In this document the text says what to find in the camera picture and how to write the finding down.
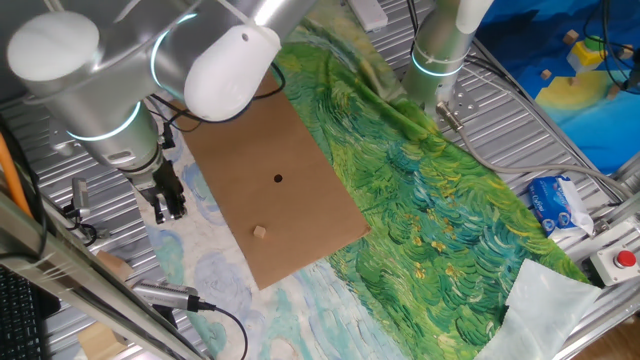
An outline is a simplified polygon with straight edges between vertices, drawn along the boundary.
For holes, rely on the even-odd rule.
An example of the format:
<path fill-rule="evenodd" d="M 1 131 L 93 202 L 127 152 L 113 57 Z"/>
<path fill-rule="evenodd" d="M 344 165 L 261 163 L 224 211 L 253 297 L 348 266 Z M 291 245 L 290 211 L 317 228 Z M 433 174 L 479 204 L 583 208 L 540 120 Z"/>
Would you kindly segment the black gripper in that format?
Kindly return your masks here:
<path fill-rule="evenodd" d="M 156 223 L 165 222 L 158 194 L 165 197 L 172 219 L 184 217 L 187 214 L 184 188 L 174 171 L 173 163 L 169 160 L 163 160 L 160 165 L 155 164 L 153 168 L 149 169 L 148 175 L 151 177 L 153 185 L 147 190 L 147 201 L 153 206 Z"/>

